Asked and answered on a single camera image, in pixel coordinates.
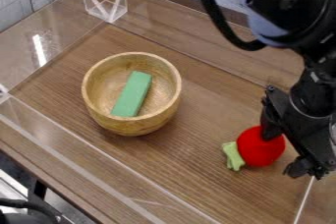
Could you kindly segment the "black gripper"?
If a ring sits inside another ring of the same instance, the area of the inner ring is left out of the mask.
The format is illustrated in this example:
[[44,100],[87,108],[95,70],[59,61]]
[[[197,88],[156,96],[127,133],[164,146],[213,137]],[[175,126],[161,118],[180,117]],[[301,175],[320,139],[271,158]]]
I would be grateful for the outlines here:
[[269,141],[284,135],[297,153],[283,174],[320,180],[336,170],[336,60],[304,63],[301,76],[284,92],[265,87],[261,137]]

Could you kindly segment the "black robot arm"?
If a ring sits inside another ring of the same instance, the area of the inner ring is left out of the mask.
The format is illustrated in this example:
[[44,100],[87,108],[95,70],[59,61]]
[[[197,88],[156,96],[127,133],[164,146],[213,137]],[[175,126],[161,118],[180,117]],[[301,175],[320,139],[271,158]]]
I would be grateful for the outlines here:
[[287,48],[303,59],[303,72],[283,91],[265,88],[261,138],[288,137],[297,158],[285,173],[317,179],[336,170],[336,0],[245,0],[256,39],[245,42],[223,15],[213,19],[229,42],[247,51]]

